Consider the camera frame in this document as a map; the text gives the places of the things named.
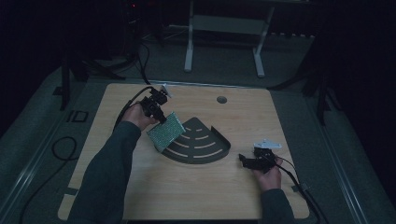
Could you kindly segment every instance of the black semicircular plate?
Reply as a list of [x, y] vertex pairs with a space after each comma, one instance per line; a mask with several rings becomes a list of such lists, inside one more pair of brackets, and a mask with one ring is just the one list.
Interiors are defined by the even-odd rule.
[[209, 130], [198, 118], [187, 120], [183, 126], [186, 132], [163, 151], [164, 156], [183, 163], [204, 164], [228, 155], [231, 144], [215, 128]]

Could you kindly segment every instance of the white table leg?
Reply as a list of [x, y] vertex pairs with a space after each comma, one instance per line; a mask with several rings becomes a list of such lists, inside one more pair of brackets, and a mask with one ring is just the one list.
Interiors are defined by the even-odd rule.
[[190, 0], [190, 19], [189, 19], [189, 43], [187, 45], [187, 52], [186, 52], [186, 61], [184, 63], [184, 71], [185, 72], [190, 72], [192, 68], [192, 54], [193, 54], [193, 49], [194, 45], [192, 44], [192, 32], [193, 32], [193, 4], [194, 1]]
[[268, 16], [267, 20], [265, 21], [263, 27], [262, 27], [262, 33], [260, 35], [260, 42], [257, 48], [253, 49], [253, 57], [254, 57], [254, 63], [256, 64], [256, 70], [257, 70], [257, 76], [258, 77], [264, 77], [264, 69], [262, 67], [262, 56], [260, 53], [262, 52], [262, 45], [264, 44], [265, 37], [267, 36], [268, 32], [268, 27], [270, 26], [270, 22], [272, 19], [272, 16], [274, 15], [274, 7], [270, 7], [268, 10]]

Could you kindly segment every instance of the hand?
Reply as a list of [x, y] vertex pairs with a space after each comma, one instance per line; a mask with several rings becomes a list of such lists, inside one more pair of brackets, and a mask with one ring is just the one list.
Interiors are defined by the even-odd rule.
[[[276, 164], [282, 164], [282, 160], [277, 156]], [[279, 167], [274, 166], [266, 174], [263, 174], [262, 171], [259, 170], [253, 170], [253, 174], [256, 177], [262, 192], [265, 192], [269, 189], [280, 189], [282, 174], [279, 171]]]
[[121, 121], [132, 122], [140, 129], [140, 131], [145, 130], [150, 124], [158, 122], [155, 118], [149, 118], [145, 115], [141, 104], [134, 104], [129, 107], [125, 111]]

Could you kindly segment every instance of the metal frame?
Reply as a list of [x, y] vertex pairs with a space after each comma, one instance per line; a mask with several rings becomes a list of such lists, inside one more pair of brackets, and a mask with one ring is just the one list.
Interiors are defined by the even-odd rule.
[[256, 48], [253, 48], [253, 58], [256, 64], [257, 76], [264, 77], [264, 69], [262, 66], [262, 45], [267, 36], [268, 27], [274, 15], [274, 7], [268, 9], [265, 21], [248, 20], [237, 18], [213, 17], [204, 15], [194, 15], [194, 1], [190, 0], [190, 18], [189, 18], [189, 43], [187, 45], [186, 61], [184, 63], [184, 71], [192, 70], [192, 54], [193, 54], [193, 31], [207, 30], [216, 32], [228, 32], [248, 35], [260, 35], [260, 41]]
[[316, 113], [314, 112], [312, 105], [309, 104], [308, 100], [305, 100], [305, 102], [312, 118], [316, 120], [315, 123], [317, 125], [318, 132], [322, 135], [322, 138], [326, 145], [326, 151], [331, 161], [330, 164], [334, 171], [335, 177], [338, 180], [340, 189], [344, 194], [344, 198], [346, 200], [346, 204], [348, 205], [350, 214], [352, 215], [355, 223], [368, 224], [368, 217], [361, 207], [361, 202], [356, 190], [348, 179], [347, 172], [345, 171], [345, 168], [338, 157], [335, 146], [332, 144], [332, 139], [330, 138], [330, 135], [326, 130], [326, 126], [323, 126], [321, 122], [317, 119]]

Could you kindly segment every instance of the dark background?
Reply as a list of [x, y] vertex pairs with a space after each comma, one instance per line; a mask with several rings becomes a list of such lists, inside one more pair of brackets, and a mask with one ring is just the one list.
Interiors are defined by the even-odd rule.
[[[156, 7], [159, 3], [148, 2]], [[43, 79], [61, 65], [66, 49], [82, 50], [94, 59], [125, 53], [120, 43], [125, 36], [122, 3], [1, 1], [0, 136], [21, 113]], [[240, 11], [230, 6], [232, 13]], [[145, 15], [148, 23], [187, 24], [188, 1], [166, 1], [160, 7], [160, 15], [156, 10], [148, 11]], [[279, 4], [270, 27], [272, 33], [316, 36], [306, 60], [310, 66], [320, 66], [329, 72], [329, 87], [334, 90], [393, 204], [396, 202], [395, 11], [392, 1], [351, 0], [325, 6]]]

